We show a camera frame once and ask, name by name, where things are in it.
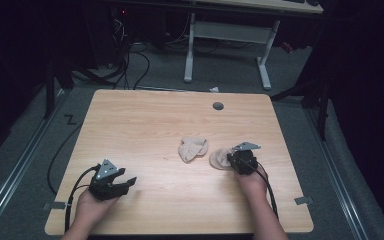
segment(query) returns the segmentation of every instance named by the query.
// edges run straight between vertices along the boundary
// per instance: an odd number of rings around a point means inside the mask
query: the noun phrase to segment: beige cloth
[[[231,170],[230,162],[227,160],[227,154],[233,153],[231,148],[220,148],[210,156],[211,166],[220,170]]]
[[[196,156],[203,156],[207,153],[208,142],[205,138],[184,137],[179,147],[180,158],[185,162],[189,162]]]

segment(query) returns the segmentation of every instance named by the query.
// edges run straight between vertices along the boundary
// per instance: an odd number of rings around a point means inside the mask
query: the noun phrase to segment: person's right hand
[[[264,171],[262,167],[258,167],[257,169],[263,176],[268,178],[267,173]],[[239,181],[239,185],[241,186],[242,192],[248,198],[248,200],[254,198],[264,198],[266,199],[267,195],[267,185],[264,180],[261,178],[258,173],[253,172],[251,175],[239,175],[235,171],[236,179]]]

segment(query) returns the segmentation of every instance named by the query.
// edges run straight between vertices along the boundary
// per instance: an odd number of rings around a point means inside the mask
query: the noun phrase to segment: metal floor strip
[[[63,90],[59,91],[57,95],[57,104],[55,105],[54,111],[48,119],[42,120],[41,124],[39,125],[33,137],[30,139],[30,142],[28,143],[26,149],[24,150],[23,154],[21,155],[20,159],[12,170],[11,174],[9,175],[5,183],[2,185],[0,189],[0,216],[5,210],[6,205],[8,204],[15,190],[17,189],[19,183],[23,179],[24,174],[26,173],[31,161],[34,158],[34,153],[40,143],[40,140],[46,133],[50,123],[52,122],[52,119],[58,112],[59,107],[67,99],[67,96],[67,92],[64,92]]]
[[[357,213],[354,202],[351,199],[336,167],[335,161],[330,154],[329,148],[326,142],[320,138],[320,135],[317,132],[317,117],[315,116],[315,113],[311,109],[304,109],[304,113],[307,117],[307,120],[312,125],[311,129],[313,134],[317,138],[319,146],[323,152],[324,159],[326,160],[326,164],[328,166],[329,178],[332,181],[333,188],[335,189],[336,195],[338,196],[339,203],[341,204],[342,210],[344,211],[345,217],[348,221],[354,238],[364,240],[369,239],[366,230],[360,221],[360,217]]]

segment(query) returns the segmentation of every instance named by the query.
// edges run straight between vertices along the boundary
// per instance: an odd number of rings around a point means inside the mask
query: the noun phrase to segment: person's right arm
[[[258,170],[265,175],[261,167]],[[239,175],[235,172],[235,176],[251,207],[254,222],[254,239],[288,239],[267,200],[267,186],[263,179],[256,172],[251,175]]]

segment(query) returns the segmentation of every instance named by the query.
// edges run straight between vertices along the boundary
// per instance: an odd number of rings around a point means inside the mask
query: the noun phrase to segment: desk leg
[[[195,35],[195,13],[191,13],[191,23],[189,30],[189,49],[188,55],[186,57],[186,67],[185,67],[185,82],[192,81],[192,71],[193,71],[193,41]]]
[[[277,29],[279,28],[280,21],[277,20],[273,24],[273,28],[270,31],[266,47],[262,57],[257,58],[258,69],[260,70],[261,81],[263,82],[263,88],[265,90],[271,90],[270,79],[267,74],[266,61],[270,53],[270,49],[273,45],[274,38],[276,37]]]

